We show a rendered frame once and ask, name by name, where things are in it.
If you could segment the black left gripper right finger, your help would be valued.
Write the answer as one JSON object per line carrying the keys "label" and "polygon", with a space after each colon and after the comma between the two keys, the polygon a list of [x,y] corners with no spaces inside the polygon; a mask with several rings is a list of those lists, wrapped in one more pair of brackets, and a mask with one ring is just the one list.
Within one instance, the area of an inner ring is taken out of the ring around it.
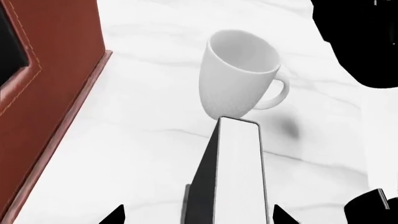
{"label": "black left gripper right finger", "polygon": [[297,220],[278,205],[274,205],[272,219],[274,224],[299,224]]}

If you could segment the white ceramic mug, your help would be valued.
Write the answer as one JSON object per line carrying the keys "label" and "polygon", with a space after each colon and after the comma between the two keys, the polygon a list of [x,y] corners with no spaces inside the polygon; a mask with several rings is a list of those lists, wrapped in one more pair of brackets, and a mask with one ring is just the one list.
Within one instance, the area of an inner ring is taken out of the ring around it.
{"label": "white ceramic mug", "polygon": [[239,29],[215,32],[206,41],[198,80],[205,113],[240,118],[279,105],[290,91],[280,66],[278,52],[264,39]]}

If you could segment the black-covered white book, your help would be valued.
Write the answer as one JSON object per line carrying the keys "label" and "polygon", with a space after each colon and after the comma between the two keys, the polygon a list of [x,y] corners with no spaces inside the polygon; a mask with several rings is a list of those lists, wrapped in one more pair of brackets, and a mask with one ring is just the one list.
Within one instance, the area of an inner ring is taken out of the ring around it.
{"label": "black-covered white book", "polygon": [[183,224],[269,224],[257,123],[218,119],[189,185]]}

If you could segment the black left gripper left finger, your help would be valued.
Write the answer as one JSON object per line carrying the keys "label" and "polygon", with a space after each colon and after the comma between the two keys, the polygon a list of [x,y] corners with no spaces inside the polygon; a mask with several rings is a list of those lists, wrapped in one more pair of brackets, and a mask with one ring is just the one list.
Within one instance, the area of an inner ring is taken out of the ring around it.
{"label": "black left gripper left finger", "polygon": [[99,222],[99,224],[124,224],[124,222],[125,222],[124,205],[119,205],[101,222]]}

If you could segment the brown leather caddy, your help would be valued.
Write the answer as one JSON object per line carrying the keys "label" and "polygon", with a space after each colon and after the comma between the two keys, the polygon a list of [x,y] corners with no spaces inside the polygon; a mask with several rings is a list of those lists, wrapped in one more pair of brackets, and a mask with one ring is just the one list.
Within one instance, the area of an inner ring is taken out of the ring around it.
{"label": "brown leather caddy", "polygon": [[0,224],[13,224],[112,51],[98,0],[0,0]]}

